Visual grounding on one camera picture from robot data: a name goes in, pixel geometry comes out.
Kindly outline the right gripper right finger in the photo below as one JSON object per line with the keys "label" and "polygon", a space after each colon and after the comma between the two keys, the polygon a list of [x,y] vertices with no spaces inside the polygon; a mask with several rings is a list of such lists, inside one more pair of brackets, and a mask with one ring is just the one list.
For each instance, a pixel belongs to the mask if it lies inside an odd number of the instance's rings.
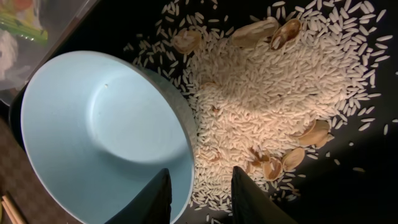
{"label": "right gripper right finger", "polygon": [[233,224],[297,224],[239,166],[231,179]]}

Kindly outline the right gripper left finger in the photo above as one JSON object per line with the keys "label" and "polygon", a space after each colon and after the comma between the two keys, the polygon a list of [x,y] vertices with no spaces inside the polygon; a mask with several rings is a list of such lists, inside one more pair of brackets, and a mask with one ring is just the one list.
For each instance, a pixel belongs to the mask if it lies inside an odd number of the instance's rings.
{"label": "right gripper left finger", "polygon": [[164,168],[106,224],[169,224],[171,203],[172,183]]}

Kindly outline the light blue bowl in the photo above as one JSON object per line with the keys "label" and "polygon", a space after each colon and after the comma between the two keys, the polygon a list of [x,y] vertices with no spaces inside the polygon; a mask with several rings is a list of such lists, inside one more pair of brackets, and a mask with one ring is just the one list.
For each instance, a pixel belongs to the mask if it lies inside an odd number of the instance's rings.
{"label": "light blue bowl", "polygon": [[61,54],[28,83],[21,132],[47,192],[82,223],[108,221],[163,168],[172,181],[170,221],[188,205],[197,126],[158,73],[100,52]]}

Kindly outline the rice and nut shells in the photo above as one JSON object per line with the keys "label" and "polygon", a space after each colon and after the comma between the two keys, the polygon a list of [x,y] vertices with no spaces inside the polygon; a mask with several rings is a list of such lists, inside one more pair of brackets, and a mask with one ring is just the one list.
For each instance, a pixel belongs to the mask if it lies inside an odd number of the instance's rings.
{"label": "rice and nut shells", "polygon": [[229,181],[242,167],[277,206],[301,196],[305,159],[360,115],[371,125],[387,41],[371,34],[373,1],[163,1],[154,40],[126,43],[132,64],[166,78],[198,126],[189,206],[232,218]]}

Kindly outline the green snack wrapper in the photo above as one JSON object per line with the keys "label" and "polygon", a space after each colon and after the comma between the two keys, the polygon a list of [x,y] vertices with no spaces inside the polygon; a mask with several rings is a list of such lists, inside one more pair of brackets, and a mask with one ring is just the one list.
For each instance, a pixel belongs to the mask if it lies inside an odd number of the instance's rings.
{"label": "green snack wrapper", "polygon": [[40,23],[39,0],[1,0],[1,29],[13,35],[45,44],[47,31]]}

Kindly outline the white tissue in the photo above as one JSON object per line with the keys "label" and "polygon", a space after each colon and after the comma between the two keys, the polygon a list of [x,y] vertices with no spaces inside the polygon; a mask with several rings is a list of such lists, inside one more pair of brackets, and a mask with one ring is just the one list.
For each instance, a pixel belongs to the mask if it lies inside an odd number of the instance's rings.
{"label": "white tissue", "polygon": [[1,30],[1,81],[6,79],[6,71],[15,64],[17,56],[17,40],[8,31]]}

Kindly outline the black waste tray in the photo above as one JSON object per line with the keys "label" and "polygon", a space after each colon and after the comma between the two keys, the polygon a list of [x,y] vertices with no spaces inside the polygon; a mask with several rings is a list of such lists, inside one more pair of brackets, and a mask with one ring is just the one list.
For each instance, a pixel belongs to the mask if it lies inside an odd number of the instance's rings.
{"label": "black waste tray", "polygon": [[[163,1],[100,1],[55,53],[55,59],[81,54],[98,54],[131,62],[125,43],[138,45],[137,34],[154,40],[154,24],[160,19]],[[376,69],[376,98],[366,101],[373,107],[372,122],[361,131],[361,117],[350,116],[348,124],[334,131],[334,140],[320,151],[320,159],[304,160],[294,185],[301,196],[279,206],[299,223],[396,223],[397,222],[397,2],[373,1],[376,12],[385,11],[371,34],[375,43],[382,35],[389,58]],[[208,208],[195,210],[185,204],[190,183],[188,156],[158,164],[136,164],[94,151],[87,131],[88,100],[79,92],[99,74],[89,69],[77,86],[67,82],[68,72],[55,72],[55,81],[46,86],[37,100],[24,90],[10,107],[9,122],[15,138],[23,145],[37,180],[53,196],[55,204],[66,205],[73,220],[102,223],[114,212],[111,197],[121,188],[123,202],[132,180],[148,182],[162,168],[172,180],[172,223],[204,223],[205,217],[231,223],[225,212]]]}

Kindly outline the dark brown serving tray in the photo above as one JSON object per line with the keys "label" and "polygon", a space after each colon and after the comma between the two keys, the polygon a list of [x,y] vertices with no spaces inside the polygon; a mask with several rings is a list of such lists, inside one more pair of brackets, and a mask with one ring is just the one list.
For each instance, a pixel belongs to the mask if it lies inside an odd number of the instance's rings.
{"label": "dark brown serving tray", "polygon": [[1,120],[1,195],[18,206],[27,223],[78,223],[47,193],[27,155]]}

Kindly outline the left wooden chopstick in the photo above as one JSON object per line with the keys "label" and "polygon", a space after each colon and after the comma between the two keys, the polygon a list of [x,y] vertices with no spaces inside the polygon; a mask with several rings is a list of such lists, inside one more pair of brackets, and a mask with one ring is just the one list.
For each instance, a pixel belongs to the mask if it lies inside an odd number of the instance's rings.
{"label": "left wooden chopstick", "polygon": [[11,212],[10,208],[7,206],[7,204],[4,201],[2,201],[1,204],[2,204],[3,208],[5,209],[11,223],[18,224],[17,220],[14,218],[14,215],[12,214],[12,212]]}

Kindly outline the wooden chopstick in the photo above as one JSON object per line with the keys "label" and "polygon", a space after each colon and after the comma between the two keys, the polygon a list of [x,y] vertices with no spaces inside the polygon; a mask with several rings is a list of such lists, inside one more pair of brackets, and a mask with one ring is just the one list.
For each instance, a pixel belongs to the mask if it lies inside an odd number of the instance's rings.
{"label": "wooden chopstick", "polygon": [[4,201],[7,206],[10,208],[12,214],[14,215],[14,218],[17,220],[18,224],[27,224],[25,218],[22,216],[22,213],[19,211],[19,209],[16,207],[16,205],[12,202],[12,200],[4,194],[1,197],[1,201]]}
{"label": "wooden chopstick", "polygon": [[2,201],[1,204],[2,204],[3,208],[5,209],[11,223],[18,224],[17,220],[14,218],[14,215],[12,214],[12,212],[11,212],[10,208],[7,206],[7,204],[4,201]]}

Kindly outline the right wooden chopstick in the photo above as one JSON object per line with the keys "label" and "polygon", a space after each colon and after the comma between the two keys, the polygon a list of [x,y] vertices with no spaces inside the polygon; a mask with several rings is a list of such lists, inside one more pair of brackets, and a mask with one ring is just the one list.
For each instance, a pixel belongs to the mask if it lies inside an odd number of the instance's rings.
{"label": "right wooden chopstick", "polygon": [[17,220],[18,224],[27,224],[25,218],[22,216],[22,213],[19,211],[19,209],[16,207],[16,205],[12,202],[12,200],[4,194],[1,197],[1,201],[4,201],[7,206],[10,208],[12,214],[14,215],[14,218]]}

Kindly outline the clear plastic bin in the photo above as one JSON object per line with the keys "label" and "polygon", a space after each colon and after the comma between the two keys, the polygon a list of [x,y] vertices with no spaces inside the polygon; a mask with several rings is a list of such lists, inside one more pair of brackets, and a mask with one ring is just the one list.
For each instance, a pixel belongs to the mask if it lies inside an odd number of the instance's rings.
{"label": "clear plastic bin", "polygon": [[39,0],[40,23],[48,33],[45,44],[30,41],[11,34],[18,43],[15,64],[6,71],[1,81],[1,101],[9,106],[18,92],[27,84],[39,68],[63,42],[69,32],[93,8],[98,0]]}

